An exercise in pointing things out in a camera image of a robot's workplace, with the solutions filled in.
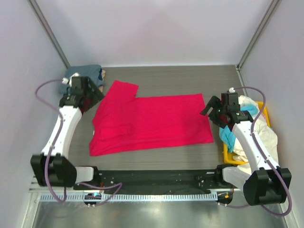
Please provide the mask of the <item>red t shirt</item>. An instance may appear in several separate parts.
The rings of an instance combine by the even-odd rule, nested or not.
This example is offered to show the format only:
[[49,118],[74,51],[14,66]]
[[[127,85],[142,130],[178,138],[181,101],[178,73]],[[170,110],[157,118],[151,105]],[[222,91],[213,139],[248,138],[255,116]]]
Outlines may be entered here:
[[113,82],[92,120],[90,156],[214,141],[202,94],[138,97],[138,89]]

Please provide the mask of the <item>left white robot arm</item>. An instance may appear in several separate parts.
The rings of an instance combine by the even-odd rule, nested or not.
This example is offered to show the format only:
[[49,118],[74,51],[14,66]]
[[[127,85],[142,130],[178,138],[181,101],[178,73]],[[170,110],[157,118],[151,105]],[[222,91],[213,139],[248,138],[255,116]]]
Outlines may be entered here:
[[68,153],[76,126],[83,114],[98,104],[104,95],[87,76],[75,74],[69,79],[62,79],[62,82],[68,88],[60,99],[59,106],[53,106],[40,96],[36,97],[58,114],[45,147],[30,160],[40,186],[73,187],[80,182],[92,181],[97,171],[93,166],[74,166],[68,160]]

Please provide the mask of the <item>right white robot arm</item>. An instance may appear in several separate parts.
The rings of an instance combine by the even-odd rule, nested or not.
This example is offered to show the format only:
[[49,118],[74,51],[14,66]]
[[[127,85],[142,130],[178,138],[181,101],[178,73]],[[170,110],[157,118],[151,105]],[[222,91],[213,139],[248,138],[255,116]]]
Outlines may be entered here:
[[251,174],[236,166],[222,169],[222,179],[243,191],[250,206],[292,202],[289,193],[291,173],[281,168],[254,131],[254,118],[249,111],[242,111],[237,93],[222,93],[221,98],[212,96],[201,111],[221,128],[228,127],[240,142]]

